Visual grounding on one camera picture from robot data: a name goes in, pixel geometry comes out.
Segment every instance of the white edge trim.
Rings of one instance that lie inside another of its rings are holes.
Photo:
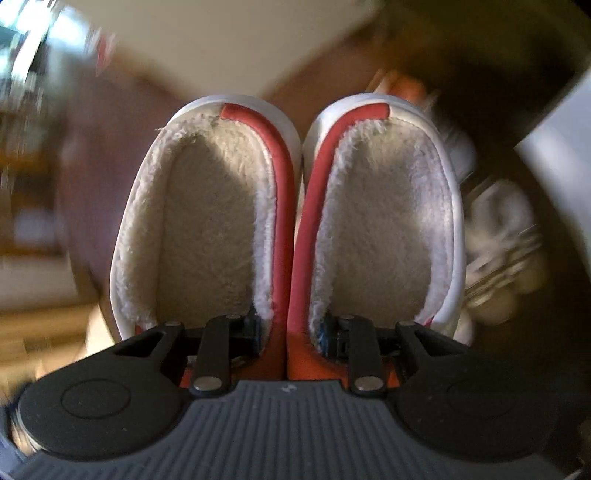
[[[273,126],[278,130],[281,135],[281,138],[285,142],[287,146],[287,150],[289,150],[290,157],[291,157],[291,164],[294,169],[294,180],[295,180],[295,195],[299,193],[300,187],[300,178],[301,178],[301,142],[300,137],[297,133],[296,128],[294,127],[291,120],[288,118],[286,114],[284,114],[281,110],[279,110],[276,106],[265,102],[264,100],[260,100],[256,97],[250,95],[209,95],[197,100],[194,100],[184,107],[182,107],[178,112],[176,112],[172,118],[167,122],[167,125],[170,122],[173,122],[176,118],[185,113],[188,113],[192,110],[197,108],[204,107],[206,105],[212,105],[215,103],[233,103],[235,105],[241,105],[250,110],[254,110],[257,113],[260,113],[264,116],[267,120],[269,120]],[[142,172],[144,169],[144,162],[140,165],[138,169],[138,173],[135,176],[134,184],[131,187],[131,192],[129,193],[127,203],[125,205],[125,210],[123,214],[123,218],[121,220],[121,224],[125,222],[125,218],[128,212],[128,208],[135,197],[135,192],[139,185],[139,179],[142,176]],[[121,232],[121,228],[119,228],[119,233],[117,234],[117,241],[115,242],[115,250],[113,251],[113,260],[111,262],[111,273],[109,276],[109,297],[111,298],[111,309],[113,311],[113,316],[115,317],[115,323],[119,330],[122,340],[126,340],[135,335],[135,327],[131,322],[125,321],[122,318],[121,314],[121,305],[119,304],[119,298],[115,291],[115,274],[114,274],[114,256],[117,254],[119,249],[119,235]]]
[[[464,248],[464,214],[460,186],[457,183],[443,141],[435,126],[422,110],[392,95],[381,93],[359,93],[339,100],[325,108],[310,127],[303,143],[304,185],[307,187],[314,159],[331,127],[347,112],[363,105],[387,103],[390,116],[403,119],[422,129],[435,145],[441,158],[443,173],[450,187],[453,215],[453,262],[452,280],[441,308],[433,317],[432,327],[447,336],[453,336],[457,318],[462,308],[462,298],[466,282],[466,262]]]

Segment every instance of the fuzzy lining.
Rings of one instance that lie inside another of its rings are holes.
[[[260,137],[219,109],[183,115],[160,132],[136,185],[113,259],[123,320],[196,327],[254,302],[265,342],[276,195]]]
[[[437,150],[418,127],[365,120],[343,135],[316,239],[309,328],[328,309],[379,327],[424,323],[452,280],[452,198]]]

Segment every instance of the silver rivet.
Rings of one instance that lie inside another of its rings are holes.
[[[221,388],[222,380],[218,377],[198,377],[193,381],[193,386],[200,392],[211,392]]]
[[[373,375],[355,379],[355,388],[360,392],[375,392],[384,386],[384,380]]]

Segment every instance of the ribbed surface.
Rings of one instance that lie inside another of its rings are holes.
[[[433,452],[398,427],[384,403],[356,398],[332,381],[242,381],[226,397],[193,402],[173,432],[133,455],[79,463],[38,453],[12,476],[16,480],[562,478],[538,456],[484,465]]]

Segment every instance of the red trim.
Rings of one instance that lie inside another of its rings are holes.
[[[325,360],[310,343],[308,316],[316,236],[335,149],[342,135],[360,120],[386,119],[389,114],[390,107],[386,103],[364,105],[345,113],[328,131],[314,159],[295,243],[291,300],[287,319],[287,373],[292,380],[337,378],[341,379],[345,385],[347,383],[346,367]],[[398,385],[395,375],[391,374],[390,367],[387,367],[387,376],[390,386]]]
[[[273,247],[271,334],[258,361],[239,368],[235,378],[279,380],[285,374],[285,324],[290,299],[293,239],[296,219],[296,187],[289,150],[276,127],[258,112],[227,103],[220,114],[224,120],[235,120],[251,127],[262,139],[273,162],[275,173],[275,242]]]

